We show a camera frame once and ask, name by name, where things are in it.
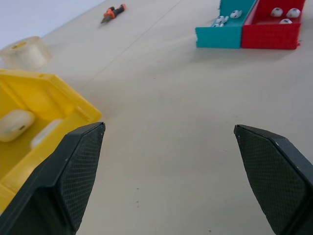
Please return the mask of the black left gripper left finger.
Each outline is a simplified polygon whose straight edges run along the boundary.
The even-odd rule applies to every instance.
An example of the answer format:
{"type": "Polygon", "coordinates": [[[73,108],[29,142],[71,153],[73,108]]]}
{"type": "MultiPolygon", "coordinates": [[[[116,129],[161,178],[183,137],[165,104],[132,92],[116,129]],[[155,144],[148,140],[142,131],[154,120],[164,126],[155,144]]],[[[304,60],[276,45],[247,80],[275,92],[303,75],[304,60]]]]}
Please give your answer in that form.
{"type": "Polygon", "coordinates": [[[106,126],[66,134],[39,164],[0,216],[2,235],[74,235],[95,182],[106,126]]]}

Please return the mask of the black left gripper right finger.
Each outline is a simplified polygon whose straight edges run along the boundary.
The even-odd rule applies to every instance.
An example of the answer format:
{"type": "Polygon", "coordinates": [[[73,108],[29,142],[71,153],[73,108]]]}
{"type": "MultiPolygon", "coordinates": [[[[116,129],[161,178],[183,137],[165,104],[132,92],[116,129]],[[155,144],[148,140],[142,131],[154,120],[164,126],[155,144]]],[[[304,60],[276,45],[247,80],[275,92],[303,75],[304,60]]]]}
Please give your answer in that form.
{"type": "Polygon", "coordinates": [[[285,137],[234,127],[250,187],[276,235],[313,233],[313,165],[285,137]]]}

